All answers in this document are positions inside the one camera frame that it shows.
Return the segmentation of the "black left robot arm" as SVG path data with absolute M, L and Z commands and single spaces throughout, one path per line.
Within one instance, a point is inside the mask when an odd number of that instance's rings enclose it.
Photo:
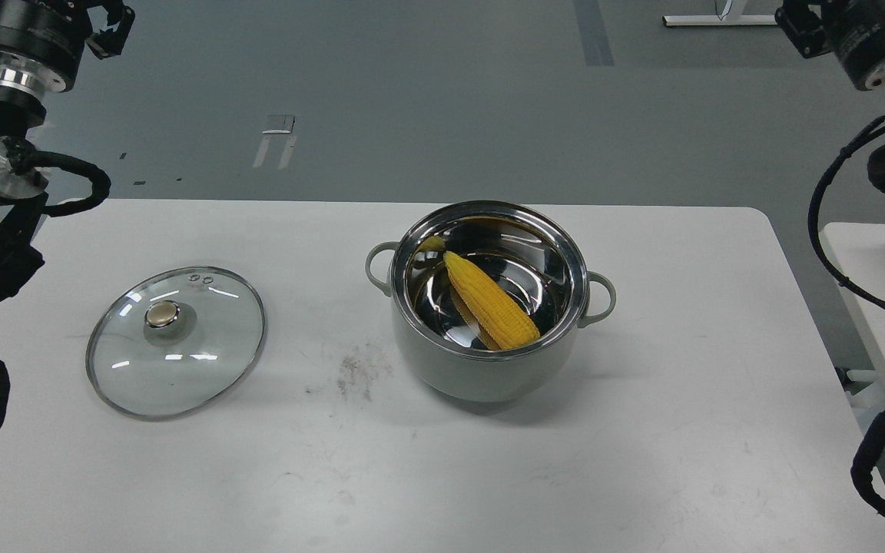
M 136 13 L 123 1 L 0 1 L 0 302 L 43 266 L 31 239 L 42 217 L 102 204 L 108 173 L 91 162 L 36 147 L 43 98 L 70 91 L 85 51 L 119 56 Z

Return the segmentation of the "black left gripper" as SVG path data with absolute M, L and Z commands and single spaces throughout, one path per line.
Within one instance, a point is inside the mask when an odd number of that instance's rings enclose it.
M 95 8 L 106 16 L 93 32 Z M 124 1 L 0 1 L 0 65 L 35 69 L 49 91 L 70 91 L 85 43 L 99 60 L 122 55 L 135 17 Z

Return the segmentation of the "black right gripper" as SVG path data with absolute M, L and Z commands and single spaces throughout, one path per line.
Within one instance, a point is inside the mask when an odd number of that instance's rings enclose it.
M 833 52 L 858 91 L 885 84 L 885 1 L 783 1 L 774 17 L 804 59 Z

